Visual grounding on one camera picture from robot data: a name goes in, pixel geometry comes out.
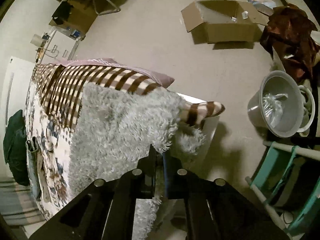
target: fuzzy blanket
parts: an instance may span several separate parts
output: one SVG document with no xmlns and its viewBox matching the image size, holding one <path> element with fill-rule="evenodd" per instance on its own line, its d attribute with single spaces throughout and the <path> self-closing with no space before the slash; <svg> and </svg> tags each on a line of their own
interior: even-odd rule
<svg viewBox="0 0 320 240">
<path fill-rule="evenodd" d="M 118 179 L 148 155 L 150 144 L 162 153 L 191 162 L 204 141 L 199 130 L 179 125 L 184 99 L 157 88 L 146 96 L 128 94 L 95 84 L 83 90 L 82 110 L 73 135 L 69 186 L 73 196 L 98 178 Z M 163 201 L 163 176 L 157 171 L 156 196 L 137 199 L 132 239 L 145 239 Z"/>
</svg>

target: brown and white checkered fabric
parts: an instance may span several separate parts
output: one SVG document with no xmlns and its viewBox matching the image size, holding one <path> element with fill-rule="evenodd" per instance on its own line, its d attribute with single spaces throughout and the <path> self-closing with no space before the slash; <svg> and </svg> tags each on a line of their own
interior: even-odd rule
<svg viewBox="0 0 320 240">
<path fill-rule="evenodd" d="M 114 66 L 36 65 L 32 80 L 37 84 L 41 105 L 50 117 L 58 115 L 62 127 L 75 130 L 81 110 L 83 86 L 93 82 L 127 93 L 146 95 L 160 85 L 141 73 Z M 224 111 L 218 102 L 192 104 L 186 102 L 181 121 L 190 126 L 202 127 L 204 119 Z"/>
</svg>

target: silver rivet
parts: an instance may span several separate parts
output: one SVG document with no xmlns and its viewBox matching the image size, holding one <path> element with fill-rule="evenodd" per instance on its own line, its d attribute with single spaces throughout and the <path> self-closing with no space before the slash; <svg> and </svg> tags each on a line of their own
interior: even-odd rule
<svg viewBox="0 0 320 240">
<path fill-rule="evenodd" d="M 140 169 L 134 169 L 134 170 L 132 171 L 132 174 L 133 174 L 134 176 L 139 176 L 141 173 L 142 173 L 142 170 L 140 170 Z"/>
<path fill-rule="evenodd" d="M 94 181 L 94 185 L 95 185 L 96 187 L 101 187 L 103 184 L 104 184 L 104 180 L 103 180 L 103 179 L 96 179 L 96 180 Z"/>
<path fill-rule="evenodd" d="M 185 169 L 180 169 L 180 170 L 177 171 L 177 173 L 178 173 L 179 175 L 181 175 L 181 176 L 184 176 L 184 175 L 186 175 L 188 172 L 187 172 Z"/>
<path fill-rule="evenodd" d="M 224 186 L 226 184 L 226 181 L 224 179 L 216 179 L 214 182 L 218 186 Z"/>
</svg>

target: drawer handle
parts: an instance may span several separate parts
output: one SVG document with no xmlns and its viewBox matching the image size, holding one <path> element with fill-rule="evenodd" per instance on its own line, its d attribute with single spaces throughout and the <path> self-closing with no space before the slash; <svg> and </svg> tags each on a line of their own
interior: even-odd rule
<svg viewBox="0 0 320 240">
<path fill-rule="evenodd" d="M 62 57 L 66 57 L 66 56 L 68 55 L 68 52 L 69 52 L 69 51 L 65 50 L 64 53 L 63 53 L 63 55 L 62 55 Z"/>
</svg>

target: dark green jacket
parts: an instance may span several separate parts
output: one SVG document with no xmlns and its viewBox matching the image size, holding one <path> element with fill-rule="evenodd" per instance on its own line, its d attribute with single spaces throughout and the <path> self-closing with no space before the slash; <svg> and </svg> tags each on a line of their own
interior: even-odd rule
<svg viewBox="0 0 320 240">
<path fill-rule="evenodd" d="M 23 186 L 29 185 L 26 140 L 26 125 L 22 110 L 19 110 L 9 119 L 3 140 L 3 153 L 13 178 Z"/>
</svg>

